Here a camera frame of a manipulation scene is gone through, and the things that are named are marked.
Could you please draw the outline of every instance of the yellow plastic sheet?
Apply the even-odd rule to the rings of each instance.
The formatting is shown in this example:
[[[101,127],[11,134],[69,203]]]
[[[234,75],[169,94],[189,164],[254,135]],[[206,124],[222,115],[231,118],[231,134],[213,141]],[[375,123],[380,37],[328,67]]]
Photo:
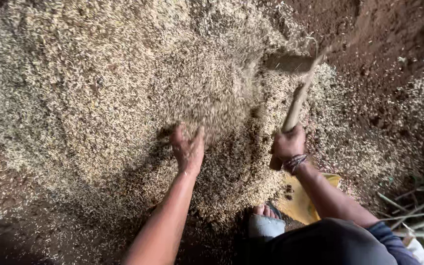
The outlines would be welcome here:
[[[341,179],[339,175],[323,173],[323,176],[327,178],[333,187],[338,187]],[[315,206],[310,201],[309,196],[297,178],[286,173],[285,185],[291,185],[294,192],[285,193],[278,199],[276,207],[279,211],[290,216],[294,220],[298,220],[304,225],[309,225],[320,220]],[[292,196],[292,200],[286,198],[287,194]]]

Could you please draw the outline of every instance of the pile of rice grains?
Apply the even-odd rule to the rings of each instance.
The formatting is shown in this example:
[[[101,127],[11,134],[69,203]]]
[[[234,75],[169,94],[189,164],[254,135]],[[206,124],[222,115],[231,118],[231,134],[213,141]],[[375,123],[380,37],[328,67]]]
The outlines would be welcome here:
[[[116,223],[161,201],[177,172],[167,136],[184,121],[189,135],[206,128],[195,212],[224,222],[272,198],[282,173],[268,168],[268,151],[305,76],[268,69],[266,58],[314,45],[291,11],[238,0],[10,0],[0,9],[0,142],[9,166],[54,200]],[[424,166],[417,143],[354,135],[343,113],[358,99],[346,99],[355,88],[341,83],[322,64],[302,112],[316,163],[368,179]],[[405,104],[424,106],[423,91]]]

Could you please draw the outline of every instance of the wooden handle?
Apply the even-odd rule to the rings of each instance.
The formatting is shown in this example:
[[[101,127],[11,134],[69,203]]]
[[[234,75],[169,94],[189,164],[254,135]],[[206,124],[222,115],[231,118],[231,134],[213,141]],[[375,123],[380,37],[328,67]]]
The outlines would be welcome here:
[[[299,121],[299,114],[302,109],[302,104],[307,98],[307,90],[310,87],[310,84],[312,84],[313,77],[315,76],[315,67],[322,61],[323,57],[327,54],[328,51],[330,51],[331,47],[326,48],[312,63],[312,66],[309,69],[309,74],[307,75],[307,79],[305,80],[305,84],[303,87],[298,91],[297,96],[294,97],[294,100],[292,100],[291,107],[287,111],[287,116],[284,119],[284,123],[282,125],[282,132],[288,133],[294,129],[295,125]],[[273,170],[281,170],[282,168],[282,161],[276,157],[275,155],[272,155],[271,161],[269,162],[269,167]]]

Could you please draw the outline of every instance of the person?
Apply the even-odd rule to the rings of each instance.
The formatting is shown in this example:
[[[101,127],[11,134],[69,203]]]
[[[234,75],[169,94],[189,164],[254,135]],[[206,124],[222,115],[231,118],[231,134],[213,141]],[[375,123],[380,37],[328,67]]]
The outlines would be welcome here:
[[[188,141],[184,123],[170,136],[178,174],[162,203],[142,227],[123,262],[124,265],[173,264],[178,252],[189,203],[204,155],[204,128]],[[272,205],[253,209],[250,239],[259,246],[257,264],[419,265],[400,238],[356,201],[331,186],[307,160],[305,132],[298,124],[289,133],[277,133],[272,153],[283,169],[295,174],[322,220],[284,232],[280,213]]]

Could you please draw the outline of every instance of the flip-flop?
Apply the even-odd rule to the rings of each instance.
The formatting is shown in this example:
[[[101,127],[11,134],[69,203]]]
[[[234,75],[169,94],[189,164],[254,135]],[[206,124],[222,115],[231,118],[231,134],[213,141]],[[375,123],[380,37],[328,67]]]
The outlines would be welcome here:
[[[286,222],[281,219],[281,212],[279,212],[271,203],[268,203],[268,206],[279,216],[280,219],[252,214],[248,222],[249,238],[262,237],[265,238],[266,241],[269,241],[285,232]]]

